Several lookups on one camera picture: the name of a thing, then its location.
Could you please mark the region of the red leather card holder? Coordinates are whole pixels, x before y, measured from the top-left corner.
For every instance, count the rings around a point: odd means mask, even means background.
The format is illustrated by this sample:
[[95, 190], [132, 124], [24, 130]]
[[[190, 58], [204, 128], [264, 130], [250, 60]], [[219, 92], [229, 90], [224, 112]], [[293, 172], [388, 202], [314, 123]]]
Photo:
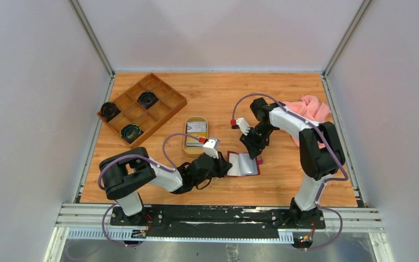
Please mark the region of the red leather card holder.
[[248, 153], [236, 153], [228, 151], [228, 162], [232, 164], [227, 176], [229, 177], [245, 177], [260, 174], [260, 165], [263, 160], [260, 157], [250, 159]]

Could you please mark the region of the beige oval tray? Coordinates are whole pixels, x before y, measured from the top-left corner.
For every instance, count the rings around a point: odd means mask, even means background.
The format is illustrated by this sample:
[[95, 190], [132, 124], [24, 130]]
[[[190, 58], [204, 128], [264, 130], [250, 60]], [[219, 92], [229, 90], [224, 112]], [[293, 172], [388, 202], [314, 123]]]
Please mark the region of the beige oval tray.
[[189, 117], [184, 124], [184, 133], [196, 137], [190, 138], [184, 137], [183, 150], [184, 153], [193, 158], [204, 154], [203, 142], [200, 142], [200, 138], [208, 138], [209, 124], [208, 121], [201, 116]]

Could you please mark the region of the silver VIP card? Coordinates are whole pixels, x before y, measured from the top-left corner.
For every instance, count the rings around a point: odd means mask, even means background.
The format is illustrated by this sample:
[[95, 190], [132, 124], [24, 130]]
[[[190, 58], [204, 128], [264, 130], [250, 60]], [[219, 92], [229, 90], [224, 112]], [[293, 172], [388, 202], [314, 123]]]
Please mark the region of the silver VIP card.
[[205, 121], [191, 121], [187, 122], [187, 133], [206, 133], [207, 122]]

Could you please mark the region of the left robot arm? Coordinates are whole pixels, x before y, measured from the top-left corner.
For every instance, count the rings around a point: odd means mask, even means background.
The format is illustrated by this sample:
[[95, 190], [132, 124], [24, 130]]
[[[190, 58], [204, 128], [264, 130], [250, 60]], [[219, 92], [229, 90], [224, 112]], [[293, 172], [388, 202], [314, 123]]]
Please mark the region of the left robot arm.
[[116, 218], [140, 225], [151, 220], [138, 192], [141, 187], [152, 184], [172, 194], [184, 194], [193, 188], [201, 190], [205, 181], [225, 177], [232, 166], [218, 152], [215, 158], [202, 154], [192, 162], [169, 168], [150, 157], [144, 147], [138, 147], [103, 160], [99, 164], [98, 186], [119, 205]]

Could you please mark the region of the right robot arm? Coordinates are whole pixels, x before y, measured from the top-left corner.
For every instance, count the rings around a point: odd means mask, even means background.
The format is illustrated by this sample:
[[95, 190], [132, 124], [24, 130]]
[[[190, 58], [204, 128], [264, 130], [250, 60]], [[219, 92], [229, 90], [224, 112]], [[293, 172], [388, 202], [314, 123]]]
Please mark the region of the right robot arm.
[[293, 112], [285, 103], [273, 100], [269, 104], [264, 95], [258, 96], [250, 105], [257, 125], [252, 127], [243, 117], [233, 117], [231, 127], [241, 131], [240, 141], [251, 159], [259, 156], [270, 144], [270, 135], [275, 130], [282, 130], [299, 141], [304, 177], [291, 200], [286, 222], [303, 228], [317, 213], [322, 192], [328, 182], [336, 180], [334, 175], [341, 171], [344, 181], [349, 178], [344, 169], [345, 156], [336, 127], [332, 122], [307, 119]]

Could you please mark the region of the gold card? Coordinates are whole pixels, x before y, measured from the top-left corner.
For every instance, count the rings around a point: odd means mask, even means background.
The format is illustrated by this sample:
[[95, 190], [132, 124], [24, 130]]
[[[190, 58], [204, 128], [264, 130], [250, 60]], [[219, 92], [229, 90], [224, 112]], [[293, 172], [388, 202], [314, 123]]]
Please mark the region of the gold card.
[[185, 145], [187, 147], [201, 147], [204, 142], [200, 142], [200, 138], [206, 138], [204, 132], [189, 133], [189, 136], [185, 138]]

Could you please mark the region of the pink cloth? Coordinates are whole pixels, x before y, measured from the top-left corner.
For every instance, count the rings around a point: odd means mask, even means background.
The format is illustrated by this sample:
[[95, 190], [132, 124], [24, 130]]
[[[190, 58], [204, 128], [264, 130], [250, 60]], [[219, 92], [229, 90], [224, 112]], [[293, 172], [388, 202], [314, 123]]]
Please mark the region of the pink cloth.
[[330, 107], [318, 97], [306, 95], [296, 102], [284, 102], [294, 113], [312, 121], [324, 123], [331, 116]]

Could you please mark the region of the black round part lower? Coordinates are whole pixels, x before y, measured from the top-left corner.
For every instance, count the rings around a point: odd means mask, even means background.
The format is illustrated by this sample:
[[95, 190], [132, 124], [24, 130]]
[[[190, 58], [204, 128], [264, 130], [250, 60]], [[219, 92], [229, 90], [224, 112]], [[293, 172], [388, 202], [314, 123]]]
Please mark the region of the black round part lower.
[[133, 123], [124, 126], [120, 131], [121, 138], [129, 144], [133, 143], [142, 134], [143, 130]]

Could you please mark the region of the black round part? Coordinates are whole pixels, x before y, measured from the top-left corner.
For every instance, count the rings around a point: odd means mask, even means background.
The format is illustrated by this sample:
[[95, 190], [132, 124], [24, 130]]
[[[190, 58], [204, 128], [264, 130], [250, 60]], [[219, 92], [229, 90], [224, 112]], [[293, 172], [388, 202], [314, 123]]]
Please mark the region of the black round part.
[[137, 102], [145, 109], [149, 109], [158, 101], [159, 98], [152, 91], [142, 92], [137, 99]]
[[118, 114], [121, 113], [121, 110], [117, 107], [115, 103], [106, 102], [104, 103], [99, 111], [99, 115], [106, 121], [109, 122], [115, 118]]
[[121, 138], [129, 144], [133, 143], [142, 134], [143, 130], [133, 123], [124, 126], [120, 131]]

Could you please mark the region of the black round part upper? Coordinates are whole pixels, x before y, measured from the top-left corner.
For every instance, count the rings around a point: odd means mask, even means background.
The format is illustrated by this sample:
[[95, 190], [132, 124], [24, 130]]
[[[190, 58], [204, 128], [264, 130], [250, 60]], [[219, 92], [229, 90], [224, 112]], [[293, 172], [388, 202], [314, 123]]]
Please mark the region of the black round part upper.
[[137, 99], [137, 102], [145, 109], [149, 109], [158, 101], [159, 98], [152, 91], [142, 92]]

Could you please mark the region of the brown wooden divided tray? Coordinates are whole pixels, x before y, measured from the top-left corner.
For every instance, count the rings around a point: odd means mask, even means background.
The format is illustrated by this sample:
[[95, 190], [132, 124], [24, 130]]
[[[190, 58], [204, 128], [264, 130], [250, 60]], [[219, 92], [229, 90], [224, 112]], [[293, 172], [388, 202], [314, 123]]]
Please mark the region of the brown wooden divided tray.
[[[143, 108], [137, 99], [142, 92], [154, 92], [159, 101], [149, 109]], [[154, 132], [174, 117], [187, 105], [187, 99], [178, 90], [171, 87], [164, 80], [153, 73], [149, 73], [138, 82], [129, 87], [111, 101], [121, 110], [115, 118], [106, 122], [100, 115], [97, 116], [123, 143], [130, 148], [139, 147]], [[133, 143], [129, 144], [121, 138], [121, 129], [128, 124], [137, 124], [143, 134]]]

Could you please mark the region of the black round part left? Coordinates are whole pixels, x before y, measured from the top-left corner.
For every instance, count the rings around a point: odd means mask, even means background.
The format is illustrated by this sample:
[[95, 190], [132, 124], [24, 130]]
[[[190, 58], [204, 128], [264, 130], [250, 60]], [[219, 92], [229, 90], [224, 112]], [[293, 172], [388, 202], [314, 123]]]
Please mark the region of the black round part left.
[[115, 118], [118, 114], [121, 113], [121, 110], [117, 107], [115, 103], [106, 102], [104, 103], [99, 111], [99, 115], [106, 121], [109, 122]]

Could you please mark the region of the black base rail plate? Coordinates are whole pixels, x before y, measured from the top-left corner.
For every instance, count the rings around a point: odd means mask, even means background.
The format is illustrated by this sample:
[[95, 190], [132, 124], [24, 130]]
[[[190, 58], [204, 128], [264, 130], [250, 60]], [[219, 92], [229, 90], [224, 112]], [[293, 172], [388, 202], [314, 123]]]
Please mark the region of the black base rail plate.
[[255, 239], [279, 237], [279, 230], [305, 230], [326, 227], [323, 212], [297, 219], [287, 207], [147, 205], [128, 217], [117, 206], [109, 221], [113, 226], [145, 227], [148, 239], [177, 237], [196, 239]]

